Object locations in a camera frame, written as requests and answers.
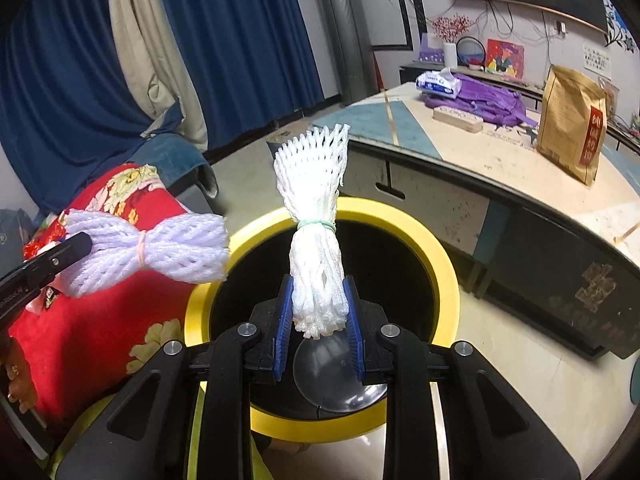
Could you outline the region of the black tv cabinet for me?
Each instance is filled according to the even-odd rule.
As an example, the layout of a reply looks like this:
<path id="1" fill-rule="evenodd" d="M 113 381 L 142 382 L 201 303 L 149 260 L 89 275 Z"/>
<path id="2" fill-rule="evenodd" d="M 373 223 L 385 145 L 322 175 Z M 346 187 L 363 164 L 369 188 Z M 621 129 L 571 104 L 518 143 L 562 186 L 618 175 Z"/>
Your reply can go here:
<path id="1" fill-rule="evenodd" d="M 400 82 L 405 84 L 406 82 L 415 82 L 420 74 L 428 70 L 436 70 L 436 72 L 439 72 L 441 69 L 442 64 L 413 61 L 399 66 L 398 75 Z M 510 91 L 518 92 L 529 110 L 536 110 L 537 112 L 541 110 L 544 90 L 534 84 L 520 81 L 506 75 L 487 73 L 482 70 L 471 70 L 470 68 L 462 66 L 455 67 L 451 71 L 455 75 L 465 75 L 476 80 L 484 81 L 486 84 L 491 84 L 495 87 L 507 88 Z"/>

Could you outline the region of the beige curtain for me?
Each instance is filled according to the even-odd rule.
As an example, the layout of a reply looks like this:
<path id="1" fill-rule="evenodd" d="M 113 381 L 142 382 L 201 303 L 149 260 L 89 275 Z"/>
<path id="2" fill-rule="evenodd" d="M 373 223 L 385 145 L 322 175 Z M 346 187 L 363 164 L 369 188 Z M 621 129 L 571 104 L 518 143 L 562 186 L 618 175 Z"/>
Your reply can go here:
<path id="1" fill-rule="evenodd" d="M 117 57 L 127 87 L 153 129 L 180 107 L 177 132 L 198 150 L 208 144 L 198 94 L 171 30 L 163 0 L 107 0 Z"/>

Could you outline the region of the white power strip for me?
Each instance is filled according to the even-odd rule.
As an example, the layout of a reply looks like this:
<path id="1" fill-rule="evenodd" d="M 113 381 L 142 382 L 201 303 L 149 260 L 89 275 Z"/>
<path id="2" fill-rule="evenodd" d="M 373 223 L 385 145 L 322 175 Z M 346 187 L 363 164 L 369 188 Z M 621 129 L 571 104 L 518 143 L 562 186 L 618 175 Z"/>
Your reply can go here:
<path id="1" fill-rule="evenodd" d="M 480 116 L 457 110 L 450 106 L 438 106 L 433 110 L 433 118 L 438 122 L 460 128 L 469 133 L 483 130 L 484 120 Z"/>

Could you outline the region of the grey tower air conditioner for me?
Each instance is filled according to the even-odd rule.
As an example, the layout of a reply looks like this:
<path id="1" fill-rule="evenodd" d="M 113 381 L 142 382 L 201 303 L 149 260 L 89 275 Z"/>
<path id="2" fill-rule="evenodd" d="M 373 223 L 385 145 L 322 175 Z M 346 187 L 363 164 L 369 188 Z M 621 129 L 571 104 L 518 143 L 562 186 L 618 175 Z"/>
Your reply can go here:
<path id="1" fill-rule="evenodd" d="M 342 101 L 378 92 L 374 55 L 361 0 L 317 0 Z"/>

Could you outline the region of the colourful painting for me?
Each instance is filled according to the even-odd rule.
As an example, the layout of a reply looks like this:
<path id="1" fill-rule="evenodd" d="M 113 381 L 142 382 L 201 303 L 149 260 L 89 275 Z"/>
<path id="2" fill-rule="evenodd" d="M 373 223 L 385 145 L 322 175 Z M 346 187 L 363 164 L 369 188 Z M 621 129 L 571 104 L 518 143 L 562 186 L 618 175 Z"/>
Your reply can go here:
<path id="1" fill-rule="evenodd" d="M 485 66 L 491 73 L 522 79 L 525 49 L 509 41 L 488 39 Z"/>

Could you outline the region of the purple bag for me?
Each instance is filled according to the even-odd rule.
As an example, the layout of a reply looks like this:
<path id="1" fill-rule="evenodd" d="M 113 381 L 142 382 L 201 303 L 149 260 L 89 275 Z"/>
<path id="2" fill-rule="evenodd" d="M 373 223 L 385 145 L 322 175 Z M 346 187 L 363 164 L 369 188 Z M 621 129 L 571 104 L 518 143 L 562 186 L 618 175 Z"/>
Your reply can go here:
<path id="1" fill-rule="evenodd" d="M 526 125 L 538 126 L 527 116 L 526 107 L 518 92 L 492 86 L 465 75 L 454 75 L 462 81 L 462 88 L 455 99 L 443 98 L 422 92 L 426 106 L 450 106 L 480 116 L 484 122 L 496 126 L 514 127 Z"/>

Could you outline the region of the white vase red flowers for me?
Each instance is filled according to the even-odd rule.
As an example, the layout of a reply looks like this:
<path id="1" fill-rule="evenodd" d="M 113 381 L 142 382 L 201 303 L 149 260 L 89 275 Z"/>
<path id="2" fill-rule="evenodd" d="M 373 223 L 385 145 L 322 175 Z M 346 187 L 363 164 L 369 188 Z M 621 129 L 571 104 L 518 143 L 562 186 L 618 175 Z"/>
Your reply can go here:
<path id="1" fill-rule="evenodd" d="M 442 40 L 444 63 L 447 68 L 458 66 L 457 41 L 469 31 L 472 24 L 469 16 L 457 13 L 451 16 L 439 16 L 432 21 L 436 35 Z"/>

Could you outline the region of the tissue pack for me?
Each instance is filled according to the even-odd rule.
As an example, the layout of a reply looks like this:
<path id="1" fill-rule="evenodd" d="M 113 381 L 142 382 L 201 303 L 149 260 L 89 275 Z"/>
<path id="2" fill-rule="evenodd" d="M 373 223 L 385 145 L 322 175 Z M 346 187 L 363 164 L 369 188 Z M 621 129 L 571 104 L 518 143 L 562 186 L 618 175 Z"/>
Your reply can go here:
<path id="1" fill-rule="evenodd" d="M 421 74 L 416 78 L 416 88 L 434 96 L 455 99 L 461 91 L 462 81 L 451 73 L 449 67 L 445 67 L 442 70 L 427 70 Z"/>

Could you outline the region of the yellow rimmed black trash bin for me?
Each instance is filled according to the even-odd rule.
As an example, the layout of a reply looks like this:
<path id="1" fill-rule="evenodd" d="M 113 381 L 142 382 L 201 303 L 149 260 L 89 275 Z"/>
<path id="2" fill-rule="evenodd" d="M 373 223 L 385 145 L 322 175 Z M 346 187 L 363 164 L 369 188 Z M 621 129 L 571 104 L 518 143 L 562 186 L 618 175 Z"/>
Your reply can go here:
<path id="1" fill-rule="evenodd" d="M 460 295 L 456 272 L 439 240 L 418 220 L 375 200 L 342 197 L 337 240 L 346 274 L 361 299 L 379 304 L 386 318 L 421 340 L 450 347 L 457 336 Z M 285 208 L 250 222 L 230 238 L 228 278 L 198 285 L 186 307 L 184 336 L 196 346 L 245 322 L 256 304 L 277 297 L 288 273 L 295 223 Z M 352 414 L 309 403 L 288 368 L 280 382 L 250 389 L 250 426 L 279 440 L 328 443 L 382 426 L 386 402 Z"/>

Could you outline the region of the brown paper bag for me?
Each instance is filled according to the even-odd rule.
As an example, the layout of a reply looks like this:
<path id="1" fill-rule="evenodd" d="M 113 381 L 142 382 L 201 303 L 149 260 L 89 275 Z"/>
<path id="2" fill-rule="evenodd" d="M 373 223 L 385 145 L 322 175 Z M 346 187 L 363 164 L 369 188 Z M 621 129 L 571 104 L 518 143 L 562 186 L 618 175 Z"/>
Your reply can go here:
<path id="1" fill-rule="evenodd" d="M 577 70 L 552 65 L 542 96 L 537 151 L 591 186 L 607 126 L 603 89 Z"/>

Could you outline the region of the white foam net bundle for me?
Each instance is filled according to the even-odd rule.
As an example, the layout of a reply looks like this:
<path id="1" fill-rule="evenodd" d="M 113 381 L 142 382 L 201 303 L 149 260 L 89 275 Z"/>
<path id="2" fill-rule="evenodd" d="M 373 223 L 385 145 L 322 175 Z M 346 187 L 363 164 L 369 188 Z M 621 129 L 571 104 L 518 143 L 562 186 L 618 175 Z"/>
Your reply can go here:
<path id="1" fill-rule="evenodd" d="M 290 248 L 293 323 L 310 339 L 344 330 L 349 312 L 335 224 L 348 133 L 349 125 L 314 127 L 282 144 L 274 155 L 277 189 L 296 224 Z"/>

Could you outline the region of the blue curtain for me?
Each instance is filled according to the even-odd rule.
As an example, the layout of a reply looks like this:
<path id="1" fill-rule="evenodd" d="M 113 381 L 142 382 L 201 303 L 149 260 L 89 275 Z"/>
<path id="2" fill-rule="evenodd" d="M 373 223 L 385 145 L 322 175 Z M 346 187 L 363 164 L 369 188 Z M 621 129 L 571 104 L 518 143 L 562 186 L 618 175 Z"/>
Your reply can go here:
<path id="1" fill-rule="evenodd" d="M 163 4 L 205 151 L 322 101 L 297 0 Z M 178 133 L 180 119 L 172 106 L 152 136 Z M 150 125 L 122 73 L 107 0 L 1 0 L 1 146 L 39 209 L 63 209 L 152 138 Z"/>

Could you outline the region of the coffee table with drawers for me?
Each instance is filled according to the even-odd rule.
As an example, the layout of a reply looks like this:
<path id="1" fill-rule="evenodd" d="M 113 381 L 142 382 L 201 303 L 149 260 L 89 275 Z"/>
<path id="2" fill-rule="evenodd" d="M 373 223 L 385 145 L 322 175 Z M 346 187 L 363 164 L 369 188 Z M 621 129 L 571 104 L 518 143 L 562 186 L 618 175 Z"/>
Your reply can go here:
<path id="1" fill-rule="evenodd" d="M 414 84 L 314 120 L 349 125 L 344 191 L 444 244 L 468 292 L 587 360 L 639 348 L 639 167 L 604 152 L 584 185 L 522 127 L 436 120 Z"/>

